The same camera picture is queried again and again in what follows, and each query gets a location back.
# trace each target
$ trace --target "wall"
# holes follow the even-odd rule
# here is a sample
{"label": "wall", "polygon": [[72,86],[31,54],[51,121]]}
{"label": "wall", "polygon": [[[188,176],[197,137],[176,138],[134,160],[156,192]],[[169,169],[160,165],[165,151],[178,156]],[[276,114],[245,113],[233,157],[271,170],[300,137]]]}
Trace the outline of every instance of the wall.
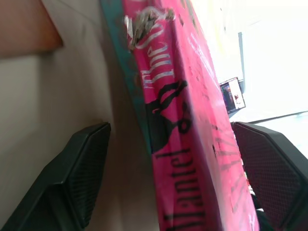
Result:
{"label": "wall", "polygon": [[87,230],[159,230],[150,157],[99,2],[44,4],[64,47],[0,60],[0,227],[74,132],[109,121],[103,183]]}

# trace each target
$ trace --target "pink book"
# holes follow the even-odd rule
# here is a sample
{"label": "pink book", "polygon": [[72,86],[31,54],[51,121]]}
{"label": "pink book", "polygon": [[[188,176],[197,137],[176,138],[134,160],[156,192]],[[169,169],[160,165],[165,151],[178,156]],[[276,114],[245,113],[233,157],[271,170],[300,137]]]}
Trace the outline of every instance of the pink book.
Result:
{"label": "pink book", "polygon": [[161,231],[258,231],[203,32],[189,0],[123,0],[150,131]]}

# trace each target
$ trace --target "teal book edge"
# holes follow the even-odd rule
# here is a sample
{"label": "teal book edge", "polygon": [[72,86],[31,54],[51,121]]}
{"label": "teal book edge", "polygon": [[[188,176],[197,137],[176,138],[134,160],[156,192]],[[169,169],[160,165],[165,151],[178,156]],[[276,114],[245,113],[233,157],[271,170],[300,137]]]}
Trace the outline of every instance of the teal book edge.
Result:
{"label": "teal book edge", "polygon": [[109,32],[120,66],[124,73],[124,79],[129,91],[133,107],[137,115],[138,124],[146,142],[147,151],[151,153],[150,135],[145,112],[145,104],[142,89],[136,85],[138,68],[133,54],[128,51],[126,39],[124,13],[122,0],[101,0],[103,14],[109,27]]}

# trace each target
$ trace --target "book cover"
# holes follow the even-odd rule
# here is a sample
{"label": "book cover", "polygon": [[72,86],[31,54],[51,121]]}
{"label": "book cover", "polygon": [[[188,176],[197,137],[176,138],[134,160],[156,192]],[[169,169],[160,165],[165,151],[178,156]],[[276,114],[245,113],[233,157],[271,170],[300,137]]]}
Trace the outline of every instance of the book cover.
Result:
{"label": "book cover", "polygon": [[143,88],[162,231],[258,231],[241,156],[189,0],[122,0]]}

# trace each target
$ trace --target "white surface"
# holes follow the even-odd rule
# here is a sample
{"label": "white surface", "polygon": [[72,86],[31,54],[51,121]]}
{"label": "white surface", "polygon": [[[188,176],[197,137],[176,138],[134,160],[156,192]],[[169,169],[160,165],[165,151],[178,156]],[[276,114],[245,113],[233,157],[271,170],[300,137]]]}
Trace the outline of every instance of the white surface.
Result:
{"label": "white surface", "polygon": [[258,125],[282,133],[308,158],[308,113],[262,122]]}
{"label": "white surface", "polygon": [[43,2],[64,48],[0,60],[0,227],[70,136],[103,120],[112,136],[87,230],[159,230],[150,157],[99,1]]}
{"label": "white surface", "polygon": [[243,32],[246,108],[231,121],[250,122],[308,110],[308,17],[265,18]]}

